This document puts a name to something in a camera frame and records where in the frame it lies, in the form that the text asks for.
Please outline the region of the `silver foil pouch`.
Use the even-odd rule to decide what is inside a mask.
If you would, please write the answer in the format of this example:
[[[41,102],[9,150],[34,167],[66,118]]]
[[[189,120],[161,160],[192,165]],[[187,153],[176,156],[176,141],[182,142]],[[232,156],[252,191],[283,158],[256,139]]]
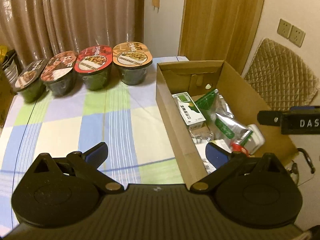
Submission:
[[[207,125],[214,133],[215,139],[222,139],[229,148],[232,143],[244,146],[252,131],[236,120],[230,106],[218,89],[197,99],[195,105],[206,118]]]

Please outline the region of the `green white small box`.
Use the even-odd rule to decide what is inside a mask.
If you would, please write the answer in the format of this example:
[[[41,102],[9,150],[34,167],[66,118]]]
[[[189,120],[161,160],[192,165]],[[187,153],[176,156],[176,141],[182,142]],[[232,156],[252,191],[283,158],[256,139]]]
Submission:
[[[190,130],[199,129],[204,125],[205,117],[187,92],[172,94],[172,97],[184,123]]]

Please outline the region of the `brown red lid noodle bowl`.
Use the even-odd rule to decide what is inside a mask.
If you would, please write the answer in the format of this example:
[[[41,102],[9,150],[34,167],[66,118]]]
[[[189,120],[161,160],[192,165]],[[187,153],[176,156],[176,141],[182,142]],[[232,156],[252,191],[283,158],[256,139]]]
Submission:
[[[74,66],[78,54],[69,50],[53,56],[45,66],[40,79],[52,92],[61,97],[70,92],[75,85]]]

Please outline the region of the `wire rack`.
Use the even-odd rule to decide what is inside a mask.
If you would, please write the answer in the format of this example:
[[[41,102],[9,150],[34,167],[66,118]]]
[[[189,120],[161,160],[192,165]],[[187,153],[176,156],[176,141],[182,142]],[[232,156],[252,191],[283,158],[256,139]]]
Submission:
[[[189,134],[194,144],[210,142],[215,139],[214,133],[207,126],[197,129],[189,129]]]

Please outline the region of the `beige curtain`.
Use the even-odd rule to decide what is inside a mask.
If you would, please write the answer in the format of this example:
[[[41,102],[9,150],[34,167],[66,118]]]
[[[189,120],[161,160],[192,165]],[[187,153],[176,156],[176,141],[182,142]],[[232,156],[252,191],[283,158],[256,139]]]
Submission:
[[[22,67],[67,50],[142,41],[144,0],[1,0],[1,44]]]

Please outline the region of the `checkered tablecloth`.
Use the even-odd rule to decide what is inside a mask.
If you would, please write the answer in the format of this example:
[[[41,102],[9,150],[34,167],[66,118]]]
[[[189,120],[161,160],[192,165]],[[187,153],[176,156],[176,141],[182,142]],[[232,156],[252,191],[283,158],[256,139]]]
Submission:
[[[1,235],[17,225],[11,195],[41,153],[65,157],[100,142],[108,159],[100,171],[122,185],[176,184],[183,181],[156,103],[158,63],[182,56],[155,58],[143,83],[128,86],[112,73],[102,90],[87,90],[81,81],[66,96],[46,92],[27,104],[15,96],[1,130]]]

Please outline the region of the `quilted chair back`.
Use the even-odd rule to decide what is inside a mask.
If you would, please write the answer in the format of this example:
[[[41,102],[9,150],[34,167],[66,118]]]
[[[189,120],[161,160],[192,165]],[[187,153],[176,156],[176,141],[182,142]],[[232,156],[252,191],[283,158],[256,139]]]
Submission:
[[[263,39],[244,79],[274,111],[310,105],[319,92],[319,78],[286,46]]]

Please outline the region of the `double wall socket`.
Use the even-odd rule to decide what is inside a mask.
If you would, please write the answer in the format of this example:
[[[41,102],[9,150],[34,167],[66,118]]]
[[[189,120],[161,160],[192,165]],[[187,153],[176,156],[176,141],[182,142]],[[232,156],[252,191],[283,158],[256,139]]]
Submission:
[[[301,47],[305,38],[305,32],[297,26],[292,25],[284,19],[279,20],[277,34],[292,42],[297,47]]]

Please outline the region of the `white green medicine box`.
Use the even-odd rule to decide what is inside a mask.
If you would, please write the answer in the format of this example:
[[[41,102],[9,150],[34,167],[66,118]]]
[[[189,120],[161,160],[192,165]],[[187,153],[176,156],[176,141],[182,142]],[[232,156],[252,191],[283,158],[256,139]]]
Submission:
[[[223,140],[195,144],[208,174],[213,173],[231,158],[231,150]]]

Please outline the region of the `wooden door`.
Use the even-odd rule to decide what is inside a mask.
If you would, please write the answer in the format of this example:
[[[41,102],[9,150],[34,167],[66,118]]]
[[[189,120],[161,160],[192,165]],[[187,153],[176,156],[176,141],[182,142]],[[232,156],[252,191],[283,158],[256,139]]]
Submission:
[[[242,73],[264,0],[184,0],[178,53],[189,60],[225,60]]]

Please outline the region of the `orange lid noodle bowl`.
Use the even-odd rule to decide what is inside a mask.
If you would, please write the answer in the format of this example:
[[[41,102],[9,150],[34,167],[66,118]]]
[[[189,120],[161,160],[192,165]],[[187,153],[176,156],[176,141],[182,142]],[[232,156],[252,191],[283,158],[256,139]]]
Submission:
[[[113,63],[119,71],[121,81],[127,85],[138,85],[146,77],[153,57],[147,46],[140,42],[123,42],[114,46]]]

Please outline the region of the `dark lid noodle bowl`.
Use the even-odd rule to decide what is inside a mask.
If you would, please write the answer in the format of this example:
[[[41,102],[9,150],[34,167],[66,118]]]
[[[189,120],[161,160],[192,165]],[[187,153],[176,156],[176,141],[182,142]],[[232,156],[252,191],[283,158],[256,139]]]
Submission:
[[[30,63],[18,76],[14,91],[20,94],[26,103],[36,101],[46,86],[40,76],[48,63],[48,59],[40,59]]]

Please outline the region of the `brown cardboard box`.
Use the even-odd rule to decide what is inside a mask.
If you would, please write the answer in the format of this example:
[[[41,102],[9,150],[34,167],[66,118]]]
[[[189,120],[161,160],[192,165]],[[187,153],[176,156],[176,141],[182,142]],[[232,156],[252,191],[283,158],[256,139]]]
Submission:
[[[297,154],[289,136],[276,126],[261,126],[259,111],[270,108],[225,61],[178,61],[157,65],[156,101],[187,187],[207,176],[190,131],[208,126],[227,148],[252,149],[255,125],[264,143],[254,154],[273,153],[283,165]]]

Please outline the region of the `red candy packet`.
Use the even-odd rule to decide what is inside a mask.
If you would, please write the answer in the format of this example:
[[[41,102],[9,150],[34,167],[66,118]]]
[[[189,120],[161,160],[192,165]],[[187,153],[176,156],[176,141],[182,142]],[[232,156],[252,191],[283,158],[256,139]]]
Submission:
[[[241,146],[237,143],[232,143],[232,152],[243,153],[246,156],[249,156],[249,151],[246,148],[244,148],[244,146]]]

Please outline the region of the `white plastic case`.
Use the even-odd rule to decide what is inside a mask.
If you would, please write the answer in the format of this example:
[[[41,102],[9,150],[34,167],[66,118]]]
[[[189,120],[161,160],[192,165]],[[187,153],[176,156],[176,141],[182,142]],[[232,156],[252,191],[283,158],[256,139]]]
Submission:
[[[255,124],[250,124],[249,129],[252,131],[244,144],[244,148],[248,150],[249,155],[255,154],[265,143],[265,138]]]

